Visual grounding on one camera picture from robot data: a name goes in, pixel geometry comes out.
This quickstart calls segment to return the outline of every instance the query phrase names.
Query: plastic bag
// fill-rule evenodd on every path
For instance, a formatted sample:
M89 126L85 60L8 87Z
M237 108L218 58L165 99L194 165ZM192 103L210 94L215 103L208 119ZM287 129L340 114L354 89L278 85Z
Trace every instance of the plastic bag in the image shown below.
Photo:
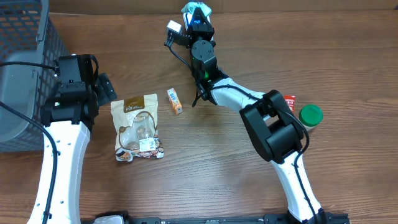
M116 136L116 160L164 157L157 131L157 95L137 96L111 103Z

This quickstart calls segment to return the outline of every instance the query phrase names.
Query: green cap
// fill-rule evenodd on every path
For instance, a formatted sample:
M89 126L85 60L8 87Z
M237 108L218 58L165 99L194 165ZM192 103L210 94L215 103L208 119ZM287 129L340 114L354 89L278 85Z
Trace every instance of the green cap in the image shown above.
M317 105L306 105L300 110L298 119L304 125L308 127L314 127L321 123L323 119L323 113L321 108L319 108Z

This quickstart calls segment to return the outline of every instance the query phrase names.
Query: red package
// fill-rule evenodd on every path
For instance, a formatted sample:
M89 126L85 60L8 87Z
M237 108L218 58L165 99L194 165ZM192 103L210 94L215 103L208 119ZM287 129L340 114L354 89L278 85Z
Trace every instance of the red package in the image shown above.
M289 106L290 110L294 113L294 104L296 101L296 96L285 95L284 96L287 106Z

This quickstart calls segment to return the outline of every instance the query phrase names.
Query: gray plastic basket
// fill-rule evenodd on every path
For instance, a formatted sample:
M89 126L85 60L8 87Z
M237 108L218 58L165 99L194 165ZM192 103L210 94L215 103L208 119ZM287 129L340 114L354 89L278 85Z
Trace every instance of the gray plastic basket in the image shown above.
M48 0L0 0L0 62L34 62L55 66L67 55L49 19ZM0 67L0 100L40 122L40 107L56 78L53 71L27 65ZM0 152L43 149L43 134L0 108Z

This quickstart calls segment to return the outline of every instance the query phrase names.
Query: brown wood surface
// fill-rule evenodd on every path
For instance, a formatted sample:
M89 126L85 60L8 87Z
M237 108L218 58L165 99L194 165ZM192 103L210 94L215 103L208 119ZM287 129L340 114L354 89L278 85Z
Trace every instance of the brown wood surface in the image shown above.
M202 0L214 13L393 9L398 0ZM69 14L170 14L187 0L50 0L50 11Z
M270 163L251 146L238 114L199 101L186 66L166 47L165 25L181 15L54 16L67 48L94 54L118 98L157 93L161 160L115 160L110 105L100 109L85 155L80 213L138 217L262 215L287 210ZM326 211L352 223L398 223L398 12L218 14L219 65L257 91L297 96L297 111L318 104L305 164ZM188 58L188 51L174 46ZM175 116L174 87L184 112ZM42 152L0 154L0 223L25 223L34 205Z

